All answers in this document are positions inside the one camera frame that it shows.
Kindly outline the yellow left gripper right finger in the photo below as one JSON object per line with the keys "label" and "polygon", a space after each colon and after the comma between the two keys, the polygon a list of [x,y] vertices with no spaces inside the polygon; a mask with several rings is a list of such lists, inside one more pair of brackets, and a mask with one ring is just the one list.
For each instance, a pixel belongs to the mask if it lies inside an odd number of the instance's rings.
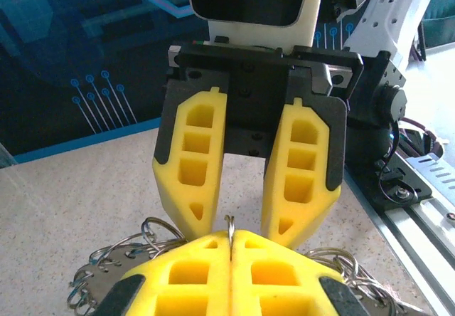
{"label": "yellow left gripper right finger", "polygon": [[339,272],[250,231],[233,240],[233,315],[369,314]]}

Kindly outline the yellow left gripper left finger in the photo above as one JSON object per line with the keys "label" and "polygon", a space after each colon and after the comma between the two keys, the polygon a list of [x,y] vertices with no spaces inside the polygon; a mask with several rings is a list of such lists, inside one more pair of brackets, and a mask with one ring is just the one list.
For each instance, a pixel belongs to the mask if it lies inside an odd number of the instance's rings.
{"label": "yellow left gripper left finger", "polygon": [[96,315],[229,315],[227,231],[179,246],[127,271]]}

